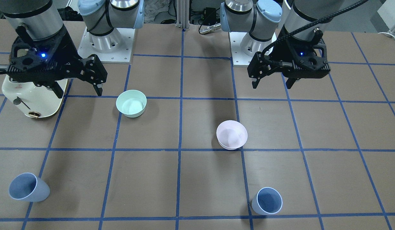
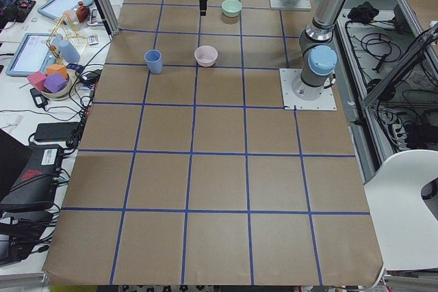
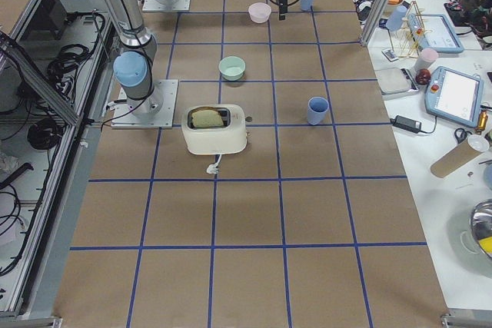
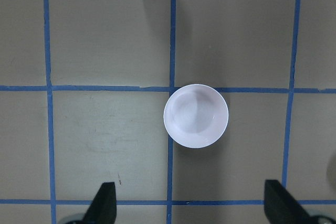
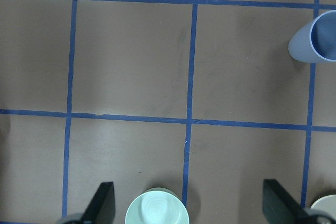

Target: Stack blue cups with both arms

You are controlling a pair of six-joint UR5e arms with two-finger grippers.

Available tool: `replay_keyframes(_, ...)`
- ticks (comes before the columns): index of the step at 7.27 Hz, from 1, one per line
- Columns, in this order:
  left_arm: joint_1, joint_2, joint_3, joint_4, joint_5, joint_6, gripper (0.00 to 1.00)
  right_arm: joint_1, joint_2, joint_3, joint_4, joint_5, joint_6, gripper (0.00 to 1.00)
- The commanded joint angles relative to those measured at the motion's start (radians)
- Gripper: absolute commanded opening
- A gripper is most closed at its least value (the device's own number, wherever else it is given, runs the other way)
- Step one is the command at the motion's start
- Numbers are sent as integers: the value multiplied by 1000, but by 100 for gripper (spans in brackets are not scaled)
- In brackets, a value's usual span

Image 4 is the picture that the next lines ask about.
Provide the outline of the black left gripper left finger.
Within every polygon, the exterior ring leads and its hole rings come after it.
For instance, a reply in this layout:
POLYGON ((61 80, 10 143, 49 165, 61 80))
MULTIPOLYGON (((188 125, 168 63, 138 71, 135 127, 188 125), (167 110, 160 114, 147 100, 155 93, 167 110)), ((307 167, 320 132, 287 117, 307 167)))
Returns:
POLYGON ((116 189, 114 182, 102 183, 85 213, 83 223, 115 223, 116 189))

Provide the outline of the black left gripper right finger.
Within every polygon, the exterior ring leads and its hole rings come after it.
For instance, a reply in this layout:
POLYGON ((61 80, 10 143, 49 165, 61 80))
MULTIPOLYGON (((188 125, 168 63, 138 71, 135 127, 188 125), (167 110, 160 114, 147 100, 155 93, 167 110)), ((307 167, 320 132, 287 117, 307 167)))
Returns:
POLYGON ((264 183, 264 213, 271 224, 306 223, 310 215, 275 179, 264 183))

